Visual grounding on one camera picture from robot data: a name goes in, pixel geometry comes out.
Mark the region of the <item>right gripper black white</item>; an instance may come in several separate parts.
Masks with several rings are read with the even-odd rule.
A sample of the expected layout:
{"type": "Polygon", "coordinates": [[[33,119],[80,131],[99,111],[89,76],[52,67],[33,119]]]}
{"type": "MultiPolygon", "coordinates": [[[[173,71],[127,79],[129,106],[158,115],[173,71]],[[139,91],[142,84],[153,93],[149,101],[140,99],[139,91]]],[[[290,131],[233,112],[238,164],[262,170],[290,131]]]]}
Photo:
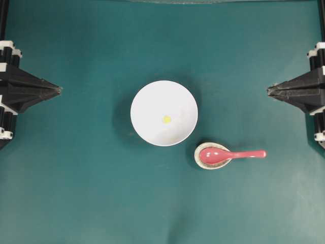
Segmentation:
{"type": "Polygon", "coordinates": [[[307,53],[310,71],[268,87],[268,96],[298,107],[314,117],[314,140],[324,148],[324,42],[307,53]]]}

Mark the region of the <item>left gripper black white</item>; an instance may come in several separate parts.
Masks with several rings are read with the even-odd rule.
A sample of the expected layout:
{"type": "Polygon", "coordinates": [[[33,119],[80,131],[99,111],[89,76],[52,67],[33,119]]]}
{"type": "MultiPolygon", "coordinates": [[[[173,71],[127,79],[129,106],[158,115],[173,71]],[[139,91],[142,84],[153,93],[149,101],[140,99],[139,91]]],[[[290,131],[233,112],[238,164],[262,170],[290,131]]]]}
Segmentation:
{"type": "Polygon", "coordinates": [[[21,58],[22,52],[13,41],[1,41],[1,149],[14,138],[19,113],[61,95],[60,86],[18,68],[21,58]],[[39,95],[9,95],[10,83],[51,90],[39,95]]]}

